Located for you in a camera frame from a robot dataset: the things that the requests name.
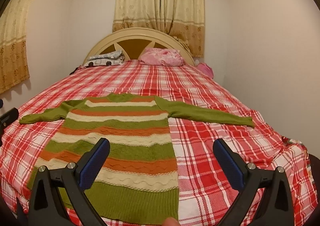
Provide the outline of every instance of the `pillow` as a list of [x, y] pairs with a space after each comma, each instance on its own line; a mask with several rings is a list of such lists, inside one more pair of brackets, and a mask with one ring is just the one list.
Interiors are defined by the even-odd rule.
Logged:
[[117, 50], [111, 53], [105, 53], [105, 54], [100, 54], [100, 55], [94, 55], [88, 58], [87, 61], [92, 61], [95, 59], [103, 59], [103, 58], [107, 58], [107, 59], [117, 59], [120, 57], [120, 55], [122, 54], [122, 50]]
[[87, 61], [83, 67], [93, 67], [93, 66], [101, 66], [101, 65], [106, 65], [106, 66], [110, 66], [110, 65], [121, 65], [123, 63], [124, 60], [124, 55], [121, 54], [121, 56], [118, 59], [95, 59], [92, 61]]
[[145, 48], [138, 60], [146, 65], [181, 66], [185, 64], [179, 50]]
[[207, 75], [210, 79], [213, 79], [214, 74], [211, 67], [209, 67], [205, 62], [201, 62], [196, 67], [199, 71]]

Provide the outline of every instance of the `plaid bedsheet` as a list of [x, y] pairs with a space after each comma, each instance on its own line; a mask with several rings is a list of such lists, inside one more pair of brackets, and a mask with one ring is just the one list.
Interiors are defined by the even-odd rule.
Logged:
[[[212, 153], [213, 141], [223, 138], [246, 162], [259, 168], [284, 167], [291, 186], [295, 225], [302, 225], [317, 205], [307, 149], [298, 141], [281, 137], [259, 112], [249, 109], [227, 90], [196, 68], [141, 65], [129, 61], [119, 66], [97, 66], [76, 71], [55, 83], [20, 107], [20, 117], [43, 112], [62, 101], [131, 92], [158, 95], [200, 107], [227, 111], [238, 116], [252, 116], [256, 127], [209, 124], [169, 118], [179, 174], [179, 221], [182, 225], [215, 225], [226, 213], [237, 191], [230, 187]], [[63, 121], [20, 125], [7, 128], [0, 148], [1, 194], [12, 210], [18, 197], [27, 211], [30, 191], [26, 185], [31, 169], [46, 143]], [[263, 191], [257, 193], [244, 219], [253, 218]], [[73, 222], [79, 220], [68, 210]], [[129, 225], [105, 219], [108, 225]]]

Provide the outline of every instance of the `metal screw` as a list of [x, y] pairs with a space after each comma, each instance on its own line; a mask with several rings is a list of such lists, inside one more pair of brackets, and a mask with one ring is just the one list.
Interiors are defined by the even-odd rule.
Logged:
[[69, 169], [73, 169], [73, 168], [76, 167], [76, 163], [71, 162], [71, 163], [69, 163], [69, 164], [67, 165], [67, 167], [68, 167]]
[[247, 166], [250, 170], [254, 170], [256, 168], [256, 165], [254, 163], [248, 163]]
[[42, 165], [41, 167], [39, 167], [39, 172], [44, 172], [45, 169], [46, 169], [46, 167], [44, 165]]
[[279, 167], [277, 168], [277, 170], [278, 170], [279, 173], [283, 173], [283, 172], [284, 172], [284, 168], [281, 167], [281, 166], [279, 166]]

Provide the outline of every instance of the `cream headboard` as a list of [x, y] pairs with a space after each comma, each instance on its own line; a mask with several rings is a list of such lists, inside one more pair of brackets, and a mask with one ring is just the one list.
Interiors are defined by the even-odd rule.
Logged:
[[122, 50], [126, 60], [138, 59], [146, 47], [177, 49], [186, 63], [195, 66], [192, 56], [177, 40], [158, 30], [138, 27], [125, 28], [108, 35], [91, 49], [84, 63], [90, 56], [114, 50]]

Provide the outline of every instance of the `green sweater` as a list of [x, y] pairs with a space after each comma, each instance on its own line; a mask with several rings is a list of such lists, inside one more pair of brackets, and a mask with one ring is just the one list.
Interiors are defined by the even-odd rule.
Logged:
[[[65, 119], [40, 153], [37, 169], [63, 168], [77, 162], [101, 137], [110, 141], [110, 154], [95, 182], [85, 191], [100, 216], [137, 224], [160, 225], [178, 219], [178, 172], [168, 117], [201, 122], [247, 125], [251, 117], [200, 108], [158, 96], [109, 94], [63, 102], [58, 108], [24, 116], [21, 124]], [[67, 207], [72, 207], [61, 191]]]

